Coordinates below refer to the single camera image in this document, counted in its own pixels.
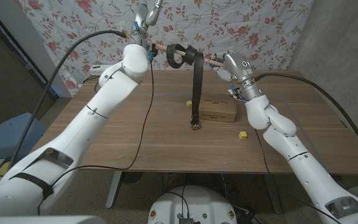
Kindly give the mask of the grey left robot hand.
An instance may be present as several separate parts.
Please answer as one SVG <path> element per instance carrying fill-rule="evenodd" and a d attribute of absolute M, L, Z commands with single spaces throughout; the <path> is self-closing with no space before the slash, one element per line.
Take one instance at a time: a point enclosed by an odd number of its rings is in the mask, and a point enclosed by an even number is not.
<path fill-rule="evenodd" d="M 156 25 L 162 4 L 163 0 L 156 0 L 151 9 L 149 9 L 146 0 L 139 0 L 139 7 L 135 13 L 132 29 L 147 32 L 150 26 Z"/>

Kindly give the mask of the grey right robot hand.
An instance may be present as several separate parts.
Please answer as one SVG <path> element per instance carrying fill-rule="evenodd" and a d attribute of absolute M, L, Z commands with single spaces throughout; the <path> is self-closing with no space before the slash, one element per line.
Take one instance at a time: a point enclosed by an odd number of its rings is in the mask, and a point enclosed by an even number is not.
<path fill-rule="evenodd" d="M 236 80 L 241 83 L 253 77 L 252 67 L 241 53 L 226 51 L 217 52 L 214 56 L 218 62 L 225 64 L 225 67 L 223 67 L 215 63 L 213 67 L 213 70 L 225 82 Z"/>

